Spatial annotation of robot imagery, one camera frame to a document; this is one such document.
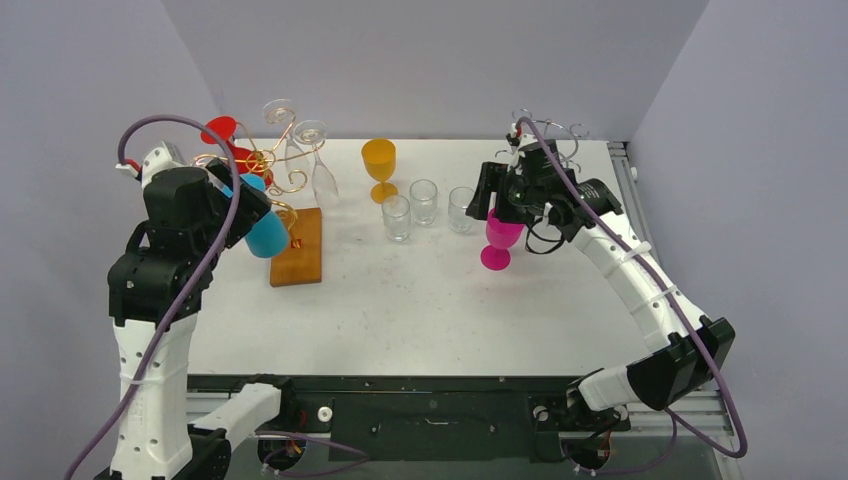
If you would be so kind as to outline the blue wine glass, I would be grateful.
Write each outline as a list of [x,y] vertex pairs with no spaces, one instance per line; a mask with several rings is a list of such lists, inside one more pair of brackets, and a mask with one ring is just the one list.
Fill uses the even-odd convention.
[[290,243],[283,221],[271,209],[264,181],[255,174],[240,175],[240,197],[226,237],[228,248],[244,240],[258,258],[281,254]]

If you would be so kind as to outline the pink wine glass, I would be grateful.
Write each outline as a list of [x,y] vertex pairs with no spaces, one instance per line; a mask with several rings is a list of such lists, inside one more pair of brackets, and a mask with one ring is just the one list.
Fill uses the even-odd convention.
[[510,248],[518,242],[524,228],[523,224],[499,220],[495,217],[495,211],[491,209],[485,225],[488,245],[480,253],[482,265],[492,271],[506,269],[512,260]]

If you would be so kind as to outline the clear etched glass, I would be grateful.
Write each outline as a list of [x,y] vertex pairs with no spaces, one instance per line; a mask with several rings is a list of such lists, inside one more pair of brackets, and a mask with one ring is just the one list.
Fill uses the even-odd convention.
[[395,242],[406,241],[411,231],[409,201],[401,195],[388,196],[381,204],[381,212],[387,237]]
[[471,230],[473,219],[466,215],[466,210],[474,197],[474,190],[469,187],[456,187],[449,193],[448,220],[450,229],[459,234]]
[[422,226],[431,225],[438,209],[438,187],[428,179],[414,181],[409,188],[413,221]]

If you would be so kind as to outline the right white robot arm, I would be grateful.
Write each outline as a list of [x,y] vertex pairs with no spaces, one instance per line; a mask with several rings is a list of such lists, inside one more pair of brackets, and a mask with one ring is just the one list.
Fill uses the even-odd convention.
[[710,319],[672,284],[603,181],[577,180],[573,169],[555,168],[532,145],[512,165],[481,165],[466,214],[526,228],[547,219],[595,265],[635,321],[648,355],[581,379],[563,402],[572,424],[588,427],[604,410],[631,402],[664,410],[723,365],[733,327],[724,318]]

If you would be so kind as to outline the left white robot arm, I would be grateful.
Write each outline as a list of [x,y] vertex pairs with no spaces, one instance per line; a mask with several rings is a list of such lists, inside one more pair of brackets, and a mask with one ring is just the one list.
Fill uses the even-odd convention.
[[188,355],[221,252],[241,240],[259,258],[288,246],[266,183],[233,178],[219,159],[204,167],[167,161],[141,175],[147,218],[110,268],[109,315],[119,347],[121,400],[107,422],[118,429],[102,479],[182,479],[225,444],[186,416]]

